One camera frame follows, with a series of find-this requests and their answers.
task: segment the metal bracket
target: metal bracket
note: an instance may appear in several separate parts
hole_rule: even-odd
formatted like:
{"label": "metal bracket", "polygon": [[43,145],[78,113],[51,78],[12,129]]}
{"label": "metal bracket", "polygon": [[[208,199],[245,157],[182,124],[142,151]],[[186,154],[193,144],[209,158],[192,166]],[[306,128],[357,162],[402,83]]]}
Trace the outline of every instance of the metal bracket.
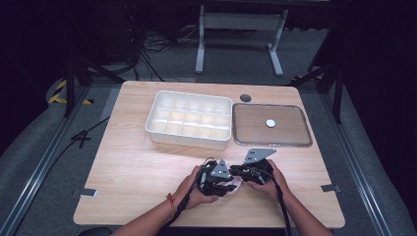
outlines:
{"label": "metal bracket", "polygon": [[322,190],[323,192],[330,192],[330,191],[334,191],[335,193],[340,193],[341,189],[340,187],[338,187],[338,185],[322,185]]}
{"label": "metal bracket", "polygon": [[256,163],[274,153],[276,153],[276,149],[274,148],[250,148],[243,163]]}
{"label": "metal bracket", "polygon": [[92,197],[94,198],[97,195],[97,190],[95,189],[82,189],[82,190],[74,190],[72,196],[74,198],[79,197]]}
{"label": "metal bracket", "polygon": [[226,161],[221,159],[220,162],[215,166],[213,171],[211,172],[211,176],[215,176],[218,178],[229,179],[231,174],[226,166]]}

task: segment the pale skin arm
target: pale skin arm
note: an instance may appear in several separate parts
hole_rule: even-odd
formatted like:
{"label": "pale skin arm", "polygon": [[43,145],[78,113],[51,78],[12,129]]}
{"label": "pale skin arm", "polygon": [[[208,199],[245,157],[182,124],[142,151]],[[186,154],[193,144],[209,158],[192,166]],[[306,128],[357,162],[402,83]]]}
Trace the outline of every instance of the pale skin arm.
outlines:
{"label": "pale skin arm", "polygon": [[[197,173],[200,170],[200,166],[196,166],[193,172],[187,176],[183,182],[178,186],[177,191],[172,195],[174,198],[174,207],[178,207],[181,200],[187,194],[190,186],[193,184]],[[199,204],[210,204],[218,200],[218,196],[205,196],[198,189],[193,190],[190,195],[190,200],[186,206],[186,209],[193,208]],[[112,235],[115,236],[128,236],[128,235],[141,235],[141,236],[154,236],[160,230],[160,228],[171,217],[171,203],[169,200],[165,200],[158,206],[150,209],[148,212],[138,216],[126,225],[119,228]]]}
{"label": "pale skin arm", "polygon": [[[303,236],[328,236],[333,235],[321,222],[319,222],[291,193],[286,180],[281,171],[276,167],[272,160],[269,160],[273,168],[273,176],[282,190],[283,200],[292,220],[298,231]],[[266,194],[270,199],[278,202],[278,195],[275,185],[268,181],[265,185],[259,185],[254,182],[248,182],[252,189]]]}

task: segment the metal stand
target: metal stand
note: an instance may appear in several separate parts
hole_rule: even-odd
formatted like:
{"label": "metal stand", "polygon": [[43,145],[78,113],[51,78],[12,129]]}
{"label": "metal stand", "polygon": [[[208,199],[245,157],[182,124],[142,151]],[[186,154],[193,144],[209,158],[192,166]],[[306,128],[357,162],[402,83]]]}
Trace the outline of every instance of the metal stand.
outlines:
{"label": "metal stand", "polygon": [[333,98],[333,115],[334,115],[336,122],[338,124],[341,124],[340,105],[341,105],[341,96],[342,96],[342,90],[343,90],[343,72],[340,66],[338,65],[323,66],[301,78],[298,78],[296,81],[293,81],[286,86],[298,87],[319,75],[323,75],[323,77],[316,86],[316,90],[318,93],[328,93],[331,86],[334,84],[334,82],[336,82],[334,98]]}
{"label": "metal stand", "polygon": [[274,30],[275,39],[267,45],[273,69],[278,77],[283,76],[282,68],[276,54],[288,11],[281,15],[257,15],[235,13],[206,13],[205,6],[200,7],[199,49],[197,52],[196,73],[203,72],[205,61],[205,29],[236,29],[236,30]]}
{"label": "metal stand", "polygon": [[123,84],[125,82],[124,79],[118,77],[117,75],[111,73],[110,71],[106,70],[102,66],[96,65],[92,63],[88,59],[73,55],[69,62],[67,63],[67,73],[66,73],[66,80],[67,80],[67,109],[65,111],[64,117],[68,117],[75,106],[75,78],[78,79],[80,85],[82,87],[90,87],[92,84],[91,75],[88,72],[88,67],[92,67],[100,74],[106,76],[107,78],[113,80],[117,84]]}

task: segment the black curtain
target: black curtain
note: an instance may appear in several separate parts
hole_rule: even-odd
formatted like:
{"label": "black curtain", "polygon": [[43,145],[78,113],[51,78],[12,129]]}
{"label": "black curtain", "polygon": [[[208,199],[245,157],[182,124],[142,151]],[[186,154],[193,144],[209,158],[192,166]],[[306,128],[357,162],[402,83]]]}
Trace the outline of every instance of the black curtain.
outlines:
{"label": "black curtain", "polygon": [[0,154],[47,108],[46,92],[60,78],[65,56],[39,3],[0,3]]}
{"label": "black curtain", "polygon": [[391,182],[417,222],[417,3],[355,1],[338,16],[316,66],[343,53],[344,82]]}

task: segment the white rectangular tray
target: white rectangular tray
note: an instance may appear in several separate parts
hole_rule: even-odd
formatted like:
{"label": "white rectangular tray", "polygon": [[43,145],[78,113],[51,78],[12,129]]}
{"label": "white rectangular tray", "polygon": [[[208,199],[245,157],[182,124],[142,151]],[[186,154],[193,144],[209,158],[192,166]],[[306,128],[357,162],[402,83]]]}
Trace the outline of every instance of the white rectangular tray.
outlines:
{"label": "white rectangular tray", "polygon": [[157,143],[225,149],[231,137],[232,105],[228,97],[162,90],[146,130]]}

